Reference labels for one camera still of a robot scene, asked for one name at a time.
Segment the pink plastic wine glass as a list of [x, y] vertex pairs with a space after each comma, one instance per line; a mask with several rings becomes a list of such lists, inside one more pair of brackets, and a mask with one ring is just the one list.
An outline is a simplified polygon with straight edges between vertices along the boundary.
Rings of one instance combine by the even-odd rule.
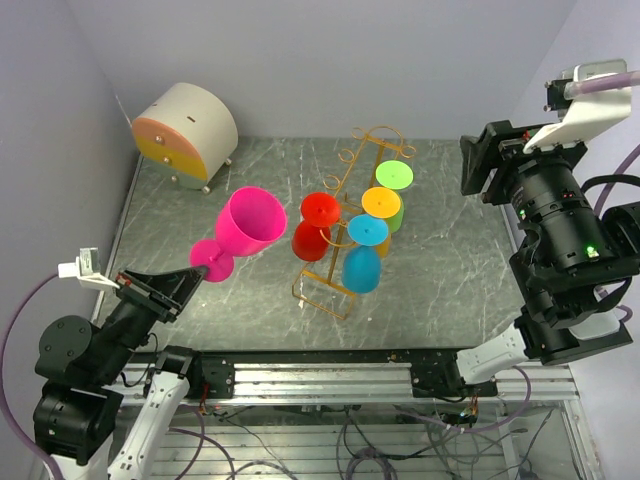
[[237, 257], [250, 257], [278, 241], [288, 227], [282, 203], [268, 190], [245, 186], [236, 190], [219, 212], [214, 236], [196, 242], [189, 253], [192, 267], [205, 267], [204, 280], [229, 278]]

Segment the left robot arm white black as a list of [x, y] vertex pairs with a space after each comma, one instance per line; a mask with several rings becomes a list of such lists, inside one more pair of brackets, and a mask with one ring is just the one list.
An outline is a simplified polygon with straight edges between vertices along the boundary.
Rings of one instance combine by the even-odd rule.
[[159, 353], [145, 403], [115, 456], [110, 449], [123, 396], [110, 387], [154, 325], [177, 319], [207, 273], [205, 266], [162, 274], [121, 271], [112, 283], [119, 303], [103, 326], [69, 315], [44, 331], [35, 371], [46, 383], [33, 421], [53, 478], [149, 477], [176, 410], [203, 387], [201, 355], [180, 346]]

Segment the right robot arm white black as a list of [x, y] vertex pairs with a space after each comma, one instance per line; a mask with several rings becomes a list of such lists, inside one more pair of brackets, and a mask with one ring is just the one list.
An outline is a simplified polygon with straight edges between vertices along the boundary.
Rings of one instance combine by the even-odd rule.
[[611, 311], [639, 274], [639, 205], [598, 215], [586, 192], [639, 180], [615, 174], [578, 183], [573, 170], [587, 152], [585, 143], [527, 149], [541, 130], [504, 120], [459, 141], [462, 195], [509, 204], [517, 215], [524, 239], [509, 266], [524, 304], [503, 333], [459, 351], [442, 369], [442, 387], [455, 396], [526, 360], [567, 364], [632, 342]]

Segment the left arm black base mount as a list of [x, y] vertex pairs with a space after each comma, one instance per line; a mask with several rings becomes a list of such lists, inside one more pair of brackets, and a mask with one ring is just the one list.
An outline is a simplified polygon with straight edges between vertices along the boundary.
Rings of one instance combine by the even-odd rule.
[[235, 368], [230, 359], [197, 353], [187, 371], [188, 399], [231, 399], [235, 388]]

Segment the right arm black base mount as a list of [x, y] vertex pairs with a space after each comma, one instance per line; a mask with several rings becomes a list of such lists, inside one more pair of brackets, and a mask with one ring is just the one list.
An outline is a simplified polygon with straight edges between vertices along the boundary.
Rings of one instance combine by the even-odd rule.
[[458, 350], [455, 348], [411, 349], [408, 352], [410, 375], [414, 395], [417, 398], [450, 399], [496, 397], [494, 382], [468, 384], [456, 365]]

